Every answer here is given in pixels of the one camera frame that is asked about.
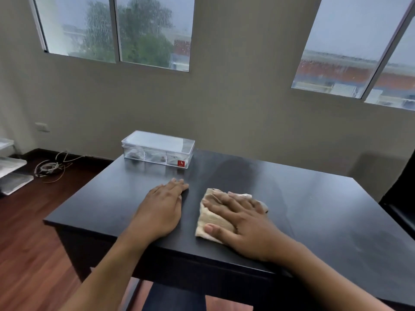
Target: tree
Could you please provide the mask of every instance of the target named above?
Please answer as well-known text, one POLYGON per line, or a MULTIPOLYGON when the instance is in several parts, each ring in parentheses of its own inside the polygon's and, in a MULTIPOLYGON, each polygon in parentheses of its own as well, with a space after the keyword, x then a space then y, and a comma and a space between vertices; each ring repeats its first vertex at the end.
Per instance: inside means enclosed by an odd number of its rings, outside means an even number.
MULTIPOLYGON (((171 10, 157 0, 129 0, 118 6, 122 59, 128 62, 169 67, 173 45, 161 28, 171 28, 171 10)), ((89 2, 86 35, 78 57, 114 61, 110 8, 102 2, 89 2)))

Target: black table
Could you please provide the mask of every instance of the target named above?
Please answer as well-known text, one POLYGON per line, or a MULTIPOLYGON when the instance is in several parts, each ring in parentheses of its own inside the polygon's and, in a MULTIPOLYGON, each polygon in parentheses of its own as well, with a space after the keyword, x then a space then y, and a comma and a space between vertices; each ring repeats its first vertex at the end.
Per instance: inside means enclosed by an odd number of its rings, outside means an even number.
POLYGON ((269 218, 342 275, 385 301, 415 306, 415 241, 352 179, 215 152, 187 170, 119 157, 44 222, 83 281, 127 227, 149 189, 184 178, 182 218, 144 253, 133 276, 256 309, 307 301, 287 272, 194 236, 206 188, 250 193, 269 218))

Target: tabletop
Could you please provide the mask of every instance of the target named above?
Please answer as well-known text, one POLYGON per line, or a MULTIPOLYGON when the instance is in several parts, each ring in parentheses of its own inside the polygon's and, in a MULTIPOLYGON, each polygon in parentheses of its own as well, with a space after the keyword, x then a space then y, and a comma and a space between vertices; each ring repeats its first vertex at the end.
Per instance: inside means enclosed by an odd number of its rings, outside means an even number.
POLYGON ((189 183, 182 217, 154 246, 272 273, 224 245, 195 237, 206 188, 249 193, 267 204, 281 231, 349 280, 377 298, 415 306, 415 241, 349 177, 201 150, 194 151, 186 170, 121 156, 45 222, 117 237, 148 191, 172 177, 189 183))

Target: beige cloth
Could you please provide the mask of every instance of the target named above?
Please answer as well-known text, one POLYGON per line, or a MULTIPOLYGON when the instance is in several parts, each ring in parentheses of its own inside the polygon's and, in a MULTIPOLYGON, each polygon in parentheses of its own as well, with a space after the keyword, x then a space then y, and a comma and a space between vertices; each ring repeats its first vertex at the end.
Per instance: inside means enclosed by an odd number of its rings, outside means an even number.
MULTIPOLYGON (((221 190, 218 189, 207 189, 205 196, 203 198, 207 199, 208 201, 210 201, 212 204, 216 204, 216 205, 222 205, 218 199, 213 195, 214 192, 221 192, 221 190)), ((238 194, 239 196, 242 197, 247 197, 247 198, 251 198, 252 195, 251 194, 238 194)), ((265 212, 268 212, 268 207, 267 205, 265 205, 264 203, 260 202, 262 207, 264 208, 265 212)), ((198 219, 198 226, 196 228, 196 237, 202 237, 205 238, 207 240, 211 240, 211 241, 215 241, 218 243, 222 243, 219 240, 213 238, 211 235, 205 233, 204 227, 206 224, 215 224, 218 225, 222 228, 225 228, 229 231, 235 232, 235 227, 228 222, 227 220, 223 219, 221 216, 212 213, 210 210, 208 210, 202 202, 200 202, 200 216, 198 219)))

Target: white shelf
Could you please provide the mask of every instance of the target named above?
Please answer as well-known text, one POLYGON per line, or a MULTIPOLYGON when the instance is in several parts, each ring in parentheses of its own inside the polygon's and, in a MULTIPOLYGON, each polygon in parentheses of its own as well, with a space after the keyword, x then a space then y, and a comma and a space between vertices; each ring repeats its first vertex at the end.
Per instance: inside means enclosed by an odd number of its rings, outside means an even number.
POLYGON ((14 145, 14 141, 6 138, 0 138, 0 151, 12 145, 14 145))
POLYGON ((10 195, 33 180, 33 176, 10 173, 0 179, 0 189, 5 195, 10 195))
POLYGON ((0 178, 27 164, 23 159, 0 157, 0 178))

